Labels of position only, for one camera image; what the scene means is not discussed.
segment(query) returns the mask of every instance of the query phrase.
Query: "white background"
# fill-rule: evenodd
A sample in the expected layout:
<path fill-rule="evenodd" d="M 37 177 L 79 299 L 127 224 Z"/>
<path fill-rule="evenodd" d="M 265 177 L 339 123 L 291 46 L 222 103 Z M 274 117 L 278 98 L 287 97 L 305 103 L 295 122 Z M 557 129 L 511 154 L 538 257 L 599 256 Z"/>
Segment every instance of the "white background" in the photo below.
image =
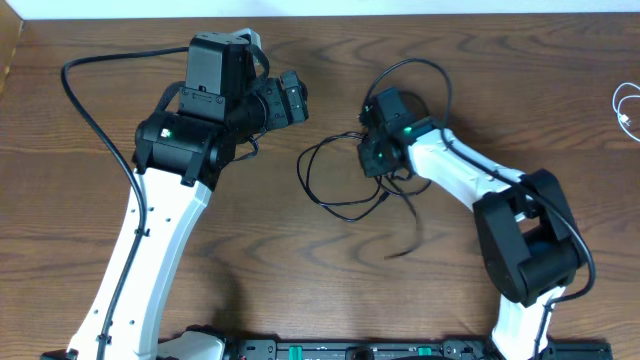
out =
<path fill-rule="evenodd" d="M 635 12 L 640 0 L 7 0 L 25 20 Z"/>

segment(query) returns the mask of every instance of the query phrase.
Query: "wooden table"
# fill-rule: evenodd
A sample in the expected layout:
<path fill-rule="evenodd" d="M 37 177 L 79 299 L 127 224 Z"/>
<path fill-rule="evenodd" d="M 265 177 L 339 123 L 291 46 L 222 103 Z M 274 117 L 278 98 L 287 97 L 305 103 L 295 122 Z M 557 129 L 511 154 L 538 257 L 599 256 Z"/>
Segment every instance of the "wooden table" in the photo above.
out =
<path fill-rule="evenodd" d="M 551 335 L 604 338 L 617 359 L 637 358 L 640 144 L 620 130 L 610 100 L 619 83 L 640 79 L 640 16 L 606 14 L 27 22 L 0 100 L 0 358 L 66 347 L 128 196 L 118 165 L 64 95 L 61 65 L 244 27 L 262 35 L 273 74 L 295 69 L 306 82 L 311 119 L 268 134 L 257 158 L 224 170 L 185 250 L 161 336 L 206 323 L 283 338 L 489 333 L 499 294 L 460 203 L 436 186 L 415 198 L 425 244 L 385 261 L 415 231 L 401 200 L 348 224 L 312 203 L 295 175 L 301 150 L 359 130 L 363 96 L 382 69 L 421 56 L 451 72 L 452 127 L 463 141 L 562 183 L 599 273 L 589 296 L 558 307 Z M 130 157 L 136 126 L 184 78 L 185 59 L 86 65 L 72 71 L 72 86 Z M 385 84 L 419 93 L 434 114 L 444 107 L 442 80 L 425 67 Z M 640 123 L 637 103 L 625 111 Z M 327 200 L 373 189 L 353 145 L 318 159 L 312 181 Z M 582 270 L 571 289 L 585 279 Z"/>

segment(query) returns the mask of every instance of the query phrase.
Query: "cable tip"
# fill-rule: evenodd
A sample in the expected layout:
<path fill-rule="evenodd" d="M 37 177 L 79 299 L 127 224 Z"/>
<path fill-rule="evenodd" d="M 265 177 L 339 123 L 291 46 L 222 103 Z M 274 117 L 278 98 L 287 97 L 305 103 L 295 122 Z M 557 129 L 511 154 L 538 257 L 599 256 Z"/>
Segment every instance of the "cable tip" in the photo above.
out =
<path fill-rule="evenodd" d="M 618 121 L 625 124 L 626 126 L 631 126 L 631 119 L 625 114 L 618 115 Z"/>

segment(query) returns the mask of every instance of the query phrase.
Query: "white cable connector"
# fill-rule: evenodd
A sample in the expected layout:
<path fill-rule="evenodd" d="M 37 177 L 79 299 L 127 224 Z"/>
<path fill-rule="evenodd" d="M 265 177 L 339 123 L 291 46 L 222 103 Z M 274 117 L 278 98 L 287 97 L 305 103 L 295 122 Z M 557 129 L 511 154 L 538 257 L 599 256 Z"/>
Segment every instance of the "white cable connector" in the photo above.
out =
<path fill-rule="evenodd" d="M 625 82 L 625 83 L 620 84 L 620 86 L 618 86 L 616 91 L 614 91 L 614 93 L 613 93 L 613 98 L 611 98 L 611 106 L 613 107 L 613 111 L 616 113 L 616 116 L 618 117 L 618 124 L 620 124 L 620 128 L 622 130 L 624 130 L 624 132 L 627 133 L 627 135 L 629 135 L 629 137 L 631 137 L 633 140 L 635 140 L 637 142 L 640 142 L 639 138 L 637 138 L 629 130 L 627 130 L 627 127 L 631 126 L 631 118 L 629 116 L 627 116 L 626 114 L 620 113 L 620 108 L 622 107 L 622 103 L 625 100 L 627 100 L 627 99 L 640 99 L 640 95 L 627 95 L 627 96 L 623 97 L 622 99 L 620 99 L 618 104 L 616 104 L 616 97 L 618 96 L 618 91 L 620 91 L 620 89 L 622 89 L 625 86 L 631 86 L 631 87 L 636 88 L 638 91 L 640 91 L 640 86 L 638 86 L 638 85 L 636 85 L 634 83 Z"/>

